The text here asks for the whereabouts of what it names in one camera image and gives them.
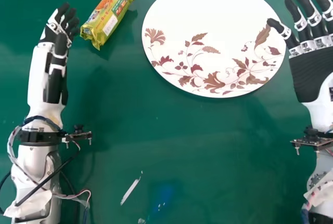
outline black cable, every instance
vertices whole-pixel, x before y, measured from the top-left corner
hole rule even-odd
[[[0,182],[0,190],[9,176],[10,176],[10,171],[4,176],[4,178],[2,178],[2,180]],[[3,214],[4,214],[4,211],[0,207],[0,215],[3,215]]]
[[[37,192],[44,184],[50,181],[56,174],[58,174],[66,165],[68,165],[77,155],[80,153],[80,149],[76,154],[68,158],[64,163],[62,163],[52,174],[46,177],[40,184],[38,184],[33,190],[31,190],[25,197],[23,197],[18,203],[15,204],[15,207],[21,206],[27,199],[29,199],[34,193]]]
[[[72,194],[76,195],[76,192],[74,190],[74,187],[73,187],[72,183],[67,178],[67,176],[64,174],[64,172],[60,171],[60,175],[65,180],[65,182],[66,182],[68,188],[71,190]],[[78,221],[79,221],[78,213],[79,213],[79,208],[80,208],[80,202],[75,202],[75,203],[76,203],[76,205],[75,205],[75,209],[74,209],[74,223],[73,224],[78,224]]]

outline brown leaf pattern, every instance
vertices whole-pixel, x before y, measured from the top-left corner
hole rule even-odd
[[[184,86],[190,81],[190,79],[191,79],[190,76],[183,76],[178,81],[179,81],[181,86]]]
[[[245,73],[245,69],[239,69],[237,72],[237,76],[239,77],[242,73]]]
[[[217,73],[218,72],[213,72],[213,74],[209,73],[208,78],[205,78],[203,80],[203,82],[207,84],[205,86],[205,89],[210,89],[211,93],[217,93],[215,91],[216,89],[219,89],[219,88],[222,88],[225,86],[225,83],[223,83],[222,81],[220,81],[217,78]]]
[[[243,62],[241,62],[240,60],[238,60],[238,59],[233,59],[235,62],[236,62],[236,64],[240,67],[240,68],[242,68],[242,69],[246,69],[246,65],[243,63]]]
[[[193,38],[192,38],[192,42],[193,42],[193,41],[198,41],[198,40],[202,39],[203,37],[206,36],[206,34],[207,34],[207,33],[200,33],[200,34],[197,34],[197,35],[193,36]]]
[[[219,54],[220,53],[218,50],[216,50],[214,47],[211,47],[211,46],[205,46],[202,50],[205,51],[205,52],[211,52],[213,54]]]
[[[279,50],[275,47],[271,47],[271,46],[268,46],[272,55],[280,55],[281,53],[279,52]]]
[[[266,84],[268,82],[268,77],[265,80],[260,80],[256,78],[254,75],[250,73],[250,75],[246,78],[246,84],[256,85],[256,84]]]
[[[166,62],[173,62],[173,60],[170,59],[169,56],[162,57],[161,60],[160,60],[160,65],[163,65]]]
[[[203,71],[203,69],[201,68],[201,66],[199,66],[198,64],[194,64],[191,67],[191,73],[193,73],[194,71],[199,70],[199,71]]]
[[[257,46],[265,43],[267,38],[269,37],[270,30],[271,30],[271,28],[268,25],[266,25],[266,27],[263,28],[258,33],[256,40],[246,42],[241,51],[242,52],[248,51],[248,48],[249,48],[248,43],[254,43],[254,49]],[[224,81],[218,79],[217,74],[219,73],[219,71],[209,73],[207,77],[201,77],[198,74],[194,73],[197,70],[203,71],[202,67],[199,64],[193,64],[193,61],[197,55],[202,55],[204,52],[220,54],[220,52],[217,49],[215,49],[214,47],[204,46],[204,43],[202,41],[199,41],[199,40],[203,39],[206,35],[207,35],[207,33],[197,34],[192,37],[191,42],[185,41],[185,47],[187,47],[186,55],[178,57],[178,59],[181,59],[181,60],[183,59],[183,61],[185,59],[185,63],[180,60],[179,65],[176,65],[174,67],[175,70],[179,71],[178,73],[177,72],[173,73],[168,70],[162,71],[162,72],[166,75],[181,76],[178,79],[178,82],[182,87],[188,84],[188,85],[191,85],[192,88],[197,88],[197,89],[195,89],[197,91],[200,91],[201,89],[206,89],[210,93],[214,93],[214,94],[221,93],[222,95],[229,94],[234,91],[243,90],[243,89],[245,89],[245,87],[247,85],[257,85],[257,84],[263,85],[269,81],[268,77],[261,79],[261,78],[257,78],[255,75],[253,75],[252,71],[261,72],[261,70],[258,70],[258,67],[256,67],[256,69],[254,69],[254,70],[253,70],[253,67],[255,67],[257,65],[257,63],[261,63],[262,66],[267,67],[266,68],[267,70],[265,70],[265,71],[268,71],[268,70],[273,71],[272,70],[273,68],[269,68],[269,67],[274,67],[275,66],[274,63],[276,63],[276,61],[273,60],[273,61],[271,61],[273,64],[272,63],[269,64],[265,60],[264,57],[261,57],[261,58],[258,57],[257,60],[254,60],[254,59],[249,59],[248,55],[247,55],[248,57],[245,57],[244,61],[241,61],[240,59],[233,59],[233,61],[237,64],[237,67],[238,67],[238,69],[236,67],[230,68],[230,69],[233,69],[233,73],[236,73],[237,77],[238,77],[238,79],[233,82],[225,83]],[[150,43],[151,43],[150,48],[152,48],[154,46],[153,45],[154,42],[159,42],[160,45],[163,45],[165,42],[165,36],[161,30],[147,28],[145,36],[150,37]],[[271,47],[271,46],[265,46],[265,48],[267,48],[267,47],[270,49],[271,55],[273,55],[273,56],[281,55],[281,53],[279,52],[279,50],[277,48]],[[178,52],[178,55],[182,55],[182,54],[185,54],[185,51],[180,50]],[[191,64],[189,62],[189,60],[192,60],[192,64],[193,64],[192,66],[189,66],[192,74],[185,71],[186,69],[189,68],[187,65]],[[158,60],[152,61],[151,64],[153,67],[157,67],[157,66],[163,66],[163,64],[165,64],[166,62],[174,62],[174,61],[169,56],[166,56],[166,57],[163,56],[163,57],[161,57],[161,59],[159,61]],[[203,85],[198,85],[195,83],[195,81],[200,82],[200,80],[202,80],[202,82],[204,83]],[[225,87],[226,85],[229,85],[229,90],[218,90],[218,89]]]
[[[255,39],[255,45],[254,48],[256,48],[257,46],[261,45],[262,43],[264,43],[267,40],[267,37],[270,34],[270,30],[271,27],[269,25],[266,24],[266,27],[263,28],[259,34],[257,35],[257,38]]]
[[[145,36],[150,37],[150,43],[159,42],[161,45],[164,44],[165,37],[161,30],[156,31],[155,29],[146,28]]]

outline wrapper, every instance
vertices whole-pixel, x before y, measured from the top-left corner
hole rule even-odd
[[[88,20],[81,26],[80,36],[90,39],[93,46],[100,46],[108,40],[133,0],[101,0]]]

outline robotic arm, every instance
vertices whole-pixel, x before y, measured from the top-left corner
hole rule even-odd
[[[285,0],[299,40],[285,25],[274,19],[267,24],[284,38],[290,52],[289,63],[298,101],[307,107],[312,126],[305,136],[292,141],[299,154],[301,146],[311,146],[317,154],[315,171],[304,194],[303,223],[333,223],[333,2],[316,0],[319,13],[311,0],[297,0],[304,9]]]
[[[80,201],[76,197],[83,192],[88,192],[89,198],[91,195],[89,190],[63,195],[59,184],[60,170],[78,154],[61,163],[59,144],[74,142],[80,150],[75,141],[92,137],[82,127],[70,135],[62,130],[60,115],[68,101],[67,57],[73,38],[80,32],[76,10],[68,9],[65,3],[54,11],[34,48],[28,88],[30,112],[8,140],[7,151],[13,162],[10,174],[17,195],[4,215],[12,218],[12,224],[59,224],[61,199]],[[21,141],[17,158],[12,149],[16,135]],[[31,210],[31,203],[42,206],[38,211]]]

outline white paper scrap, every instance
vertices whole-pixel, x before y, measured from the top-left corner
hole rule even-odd
[[[123,196],[123,199],[121,200],[120,205],[124,204],[124,202],[130,196],[130,194],[132,193],[132,191],[134,190],[134,188],[136,187],[136,185],[139,183],[140,180],[141,180],[141,177],[139,179],[135,179],[135,181],[132,183],[130,188],[127,190],[127,192]]]

